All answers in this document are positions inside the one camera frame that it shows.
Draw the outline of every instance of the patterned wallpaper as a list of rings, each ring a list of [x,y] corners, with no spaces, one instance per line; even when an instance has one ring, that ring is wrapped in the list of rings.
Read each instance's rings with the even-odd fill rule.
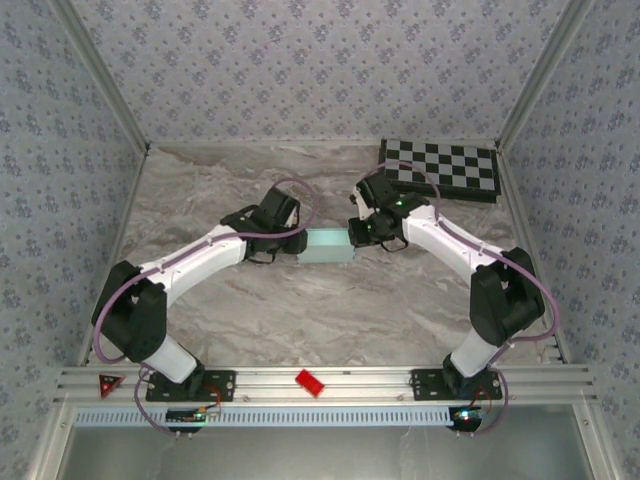
[[[596,2],[508,153],[574,361],[640,478],[640,4]]]
[[[0,478],[22,478],[73,363],[136,171],[45,0],[0,4]]]
[[[75,0],[150,142],[496,138],[566,0]]]

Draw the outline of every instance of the marble floor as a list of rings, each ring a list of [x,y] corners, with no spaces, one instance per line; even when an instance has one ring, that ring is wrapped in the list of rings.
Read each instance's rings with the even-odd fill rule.
[[[144,167],[122,257],[142,263],[192,242],[224,215],[259,202],[283,176],[320,197],[316,227],[346,227],[359,174],[375,146],[153,148]],[[290,192],[309,212],[309,196]],[[509,249],[510,214],[496,205],[444,201],[442,212],[474,235]],[[169,331],[207,365],[439,364],[470,328],[469,291],[430,253],[357,251],[348,264],[244,262],[207,279],[169,310]],[[532,332],[543,329],[538,322]],[[534,363],[519,345],[505,363]]]

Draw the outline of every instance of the aluminum frame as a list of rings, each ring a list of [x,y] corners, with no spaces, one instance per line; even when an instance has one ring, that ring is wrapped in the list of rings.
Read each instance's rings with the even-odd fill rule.
[[[79,408],[131,407],[139,368],[133,364],[103,367],[71,367],[60,371],[53,408],[27,478],[54,479],[62,468],[64,452]],[[309,367],[325,383],[322,396],[314,399],[295,383],[301,367],[225,367],[237,372],[234,407],[421,407],[460,406],[466,401],[416,402],[409,385],[407,367]],[[610,439],[598,417],[598,399],[586,365],[502,366],[509,384],[510,405],[573,405],[579,409],[578,424],[591,468],[597,479],[620,479],[620,469],[610,454]],[[109,397],[100,400],[99,373],[126,378]],[[197,406],[189,403],[148,403],[147,407]]]

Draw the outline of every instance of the metal strip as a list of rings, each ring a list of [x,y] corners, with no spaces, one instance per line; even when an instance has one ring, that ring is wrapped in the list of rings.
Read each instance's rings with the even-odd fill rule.
[[[535,269],[536,275],[540,281],[545,285],[549,285],[547,275],[542,265],[542,260],[540,259],[540,254],[538,253],[538,247],[533,238],[531,228],[529,227],[527,214],[522,203],[522,198],[520,197],[520,192],[518,191],[517,183],[513,176],[513,171],[511,170],[511,165],[509,165],[509,162],[501,153],[498,154],[498,167],[500,169],[500,179],[502,181],[503,191],[505,193],[504,198],[507,202],[508,210],[511,212],[516,242],[529,252],[529,255],[531,255],[533,268]],[[551,311],[549,305],[547,305],[542,321],[547,327],[549,327],[552,320]],[[569,344],[567,343],[567,339],[562,329],[556,332],[555,338],[561,361],[571,363]]]
[[[138,126],[120,90],[118,90],[118,86],[111,77],[107,66],[93,45],[91,36],[82,23],[78,12],[76,12],[69,0],[49,0],[49,4],[67,35],[69,35],[71,43],[82,58],[87,70],[91,73],[93,80],[120,123],[125,135],[141,154],[145,153],[147,151],[147,143],[142,130]]]
[[[570,0],[567,4],[498,135],[497,140],[503,151],[509,151],[518,132],[527,122],[534,105],[549,83],[593,3],[594,0]]]
[[[47,424],[31,458],[26,479],[50,480],[57,478],[74,418],[75,408],[73,407],[54,406],[50,410]]]
[[[582,403],[574,405],[573,411],[594,477],[624,480],[625,475],[611,441],[609,429],[604,423],[601,407]]]
[[[167,409],[150,407],[147,413],[170,426],[193,424],[164,421]],[[78,408],[75,427],[148,427],[135,407]],[[225,407],[207,417],[202,427],[378,427],[453,425],[448,407]]]
[[[238,372],[234,405],[247,407],[463,406],[468,403],[414,401],[409,385],[410,372],[420,366],[310,367],[313,375],[325,384],[318,399],[296,384],[295,377],[301,367],[225,368]],[[592,376],[584,365],[503,366],[502,370],[509,383],[511,403],[516,405],[597,401]],[[100,400],[98,373],[127,378],[106,399]],[[54,402],[73,406],[131,406],[137,375],[138,367],[135,366],[66,368],[59,377]],[[166,405],[199,406],[195,403]]]

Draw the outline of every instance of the checkerboard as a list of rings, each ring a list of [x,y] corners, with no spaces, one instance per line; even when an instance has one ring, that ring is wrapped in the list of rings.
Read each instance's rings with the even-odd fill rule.
[[[496,151],[486,148],[382,140],[380,163],[403,160],[421,167],[443,198],[495,203],[500,194]],[[434,195],[422,174],[408,166],[386,166],[385,175],[401,192]]]

